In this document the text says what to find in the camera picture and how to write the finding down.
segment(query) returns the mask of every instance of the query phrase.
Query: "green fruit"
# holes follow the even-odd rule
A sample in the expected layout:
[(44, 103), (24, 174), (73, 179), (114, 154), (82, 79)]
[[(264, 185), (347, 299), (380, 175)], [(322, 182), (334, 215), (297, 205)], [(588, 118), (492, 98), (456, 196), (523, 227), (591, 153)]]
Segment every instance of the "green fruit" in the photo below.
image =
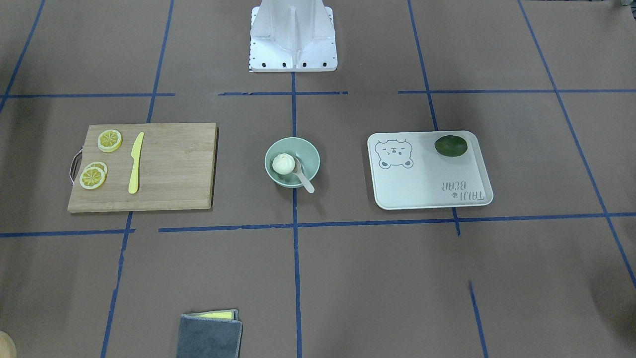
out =
[(435, 149), (446, 157), (458, 157), (468, 150), (466, 140), (458, 136), (443, 136), (435, 141)]

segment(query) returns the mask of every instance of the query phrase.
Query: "metal handle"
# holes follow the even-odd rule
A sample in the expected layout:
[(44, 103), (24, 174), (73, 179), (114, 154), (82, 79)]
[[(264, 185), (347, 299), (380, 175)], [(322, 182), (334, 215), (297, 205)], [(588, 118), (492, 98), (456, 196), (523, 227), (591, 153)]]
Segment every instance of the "metal handle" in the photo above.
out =
[(71, 178), (71, 185), (75, 185), (75, 176), (78, 174), (78, 164), (80, 163), (81, 151), (84, 149), (82, 146), (79, 152), (73, 157), (71, 162), (71, 168), (69, 169), (69, 178)]

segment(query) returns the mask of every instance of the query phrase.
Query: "bear illustration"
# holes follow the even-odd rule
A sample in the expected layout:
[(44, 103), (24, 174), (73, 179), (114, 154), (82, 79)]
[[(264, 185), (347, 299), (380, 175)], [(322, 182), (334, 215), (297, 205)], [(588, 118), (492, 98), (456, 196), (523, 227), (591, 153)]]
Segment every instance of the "bear illustration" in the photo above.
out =
[(391, 166), (412, 167), (412, 151), (413, 146), (406, 140), (378, 141), (375, 145), (375, 152), (380, 156), (380, 168), (382, 169), (389, 169)]

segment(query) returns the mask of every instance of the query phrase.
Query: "lime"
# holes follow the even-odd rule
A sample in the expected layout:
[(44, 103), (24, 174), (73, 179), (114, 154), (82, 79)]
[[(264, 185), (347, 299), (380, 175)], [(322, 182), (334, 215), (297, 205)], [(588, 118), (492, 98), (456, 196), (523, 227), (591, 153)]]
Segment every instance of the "lime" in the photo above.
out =
[(458, 157), (468, 150), (466, 140), (458, 136), (443, 136), (435, 141), (435, 149), (446, 157)]
[(114, 152), (120, 146), (121, 133), (115, 129), (107, 129), (97, 138), (97, 148), (104, 153)]
[(106, 180), (106, 174), (101, 168), (95, 166), (85, 168), (79, 176), (81, 187), (88, 190), (99, 188), (104, 183), (104, 180)]

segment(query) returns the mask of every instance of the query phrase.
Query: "plastic knife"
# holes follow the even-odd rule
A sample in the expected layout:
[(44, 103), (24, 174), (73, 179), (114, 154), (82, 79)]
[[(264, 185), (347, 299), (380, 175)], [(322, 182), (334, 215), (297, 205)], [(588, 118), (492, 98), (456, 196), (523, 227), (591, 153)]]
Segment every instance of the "plastic knife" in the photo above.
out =
[(144, 133), (140, 132), (137, 135), (135, 144), (132, 145), (132, 151), (130, 156), (132, 157), (132, 173), (130, 174), (130, 181), (128, 182), (128, 192), (135, 194), (139, 190), (139, 156), (141, 155), (141, 142), (144, 141)]

